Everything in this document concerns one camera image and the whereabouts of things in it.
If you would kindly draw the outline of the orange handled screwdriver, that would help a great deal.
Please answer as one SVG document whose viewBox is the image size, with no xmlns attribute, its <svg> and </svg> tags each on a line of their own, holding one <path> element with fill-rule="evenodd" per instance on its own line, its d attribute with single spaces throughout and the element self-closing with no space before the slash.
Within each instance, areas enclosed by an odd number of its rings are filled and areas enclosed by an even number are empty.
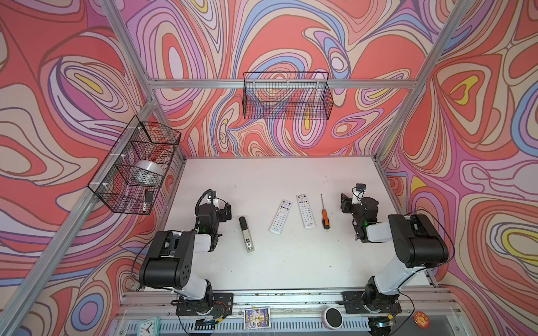
<svg viewBox="0 0 538 336">
<path fill-rule="evenodd" d="M 330 229 L 330 220 L 327 214 L 327 211 L 325 209 L 324 200 L 323 200 L 323 194 L 320 195 L 321 202 L 322 202 L 322 225 L 325 230 Z"/>
</svg>

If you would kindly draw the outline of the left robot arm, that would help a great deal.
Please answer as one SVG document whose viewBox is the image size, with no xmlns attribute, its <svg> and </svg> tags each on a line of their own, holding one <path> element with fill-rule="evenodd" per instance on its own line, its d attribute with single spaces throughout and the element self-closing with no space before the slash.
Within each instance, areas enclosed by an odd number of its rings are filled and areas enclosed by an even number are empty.
<svg viewBox="0 0 538 336">
<path fill-rule="evenodd" d="M 196 224 L 190 231 L 159 231 L 153 238 L 139 273 L 142 286 L 172 291 L 178 315 L 212 315 L 221 318 L 232 311 L 233 295 L 214 295 L 208 279 L 193 271 L 196 253 L 213 252 L 219 225 L 232 219 L 231 205 L 220 208 L 214 202 L 196 206 Z"/>
</svg>

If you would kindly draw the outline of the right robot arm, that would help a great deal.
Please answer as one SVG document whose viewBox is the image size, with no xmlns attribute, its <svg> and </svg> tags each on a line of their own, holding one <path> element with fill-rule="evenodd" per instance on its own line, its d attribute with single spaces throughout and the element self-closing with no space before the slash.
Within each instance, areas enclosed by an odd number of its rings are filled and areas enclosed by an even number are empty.
<svg viewBox="0 0 538 336">
<path fill-rule="evenodd" d="M 340 210 L 353 217 L 355 239 L 363 243 L 393 243 L 395 257 L 363 291 L 347 291 L 340 302 L 348 314 L 398 314 L 401 287 L 417 273 L 449 259 L 446 243 L 426 215 L 391 214 L 378 222 L 378 201 L 340 195 Z"/>
</svg>

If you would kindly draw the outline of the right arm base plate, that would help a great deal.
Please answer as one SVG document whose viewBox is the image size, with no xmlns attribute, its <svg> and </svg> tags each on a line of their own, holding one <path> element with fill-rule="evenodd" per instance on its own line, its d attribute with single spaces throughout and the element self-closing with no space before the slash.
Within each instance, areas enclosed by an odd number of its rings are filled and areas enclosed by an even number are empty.
<svg viewBox="0 0 538 336">
<path fill-rule="evenodd" d="M 343 305 L 347 314 L 400 314 L 402 307 L 399 303 L 399 295 L 384 295 L 370 291 L 345 291 L 342 292 Z"/>
</svg>

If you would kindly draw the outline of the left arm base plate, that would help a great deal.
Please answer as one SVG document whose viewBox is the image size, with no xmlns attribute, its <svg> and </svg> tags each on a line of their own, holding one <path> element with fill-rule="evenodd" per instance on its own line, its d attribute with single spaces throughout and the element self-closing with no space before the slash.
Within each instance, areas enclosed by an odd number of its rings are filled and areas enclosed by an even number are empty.
<svg viewBox="0 0 538 336">
<path fill-rule="evenodd" d="M 178 316 L 227 317 L 233 313 L 234 294 L 231 292 L 213 293 L 201 300 L 187 300 L 180 296 L 171 305 L 176 307 Z"/>
</svg>

